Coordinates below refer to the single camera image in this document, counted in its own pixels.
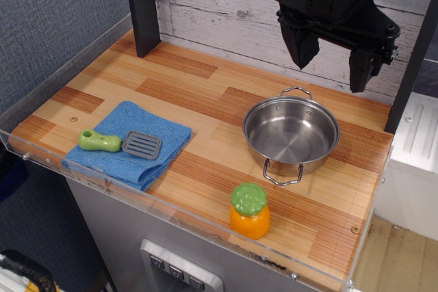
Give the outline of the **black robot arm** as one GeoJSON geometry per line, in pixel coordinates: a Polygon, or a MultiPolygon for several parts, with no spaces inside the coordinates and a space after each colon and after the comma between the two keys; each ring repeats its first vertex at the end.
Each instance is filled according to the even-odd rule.
{"type": "Polygon", "coordinates": [[[281,33],[293,62],[304,68],[325,40],[350,50],[350,90],[360,93],[396,58],[400,27],[374,0],[276,0],[281,33]]]}

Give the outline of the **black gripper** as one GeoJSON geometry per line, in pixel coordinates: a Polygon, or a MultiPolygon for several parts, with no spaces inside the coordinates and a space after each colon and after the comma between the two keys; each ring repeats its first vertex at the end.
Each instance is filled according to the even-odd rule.
{"type": "Polygon", "coordinates": [[[360,93],[396,58],[400,28],[374,0],[276,1],[283,40],[301,70],[318,54],[319,39],[350,49],[350,91],[360,93]]]}

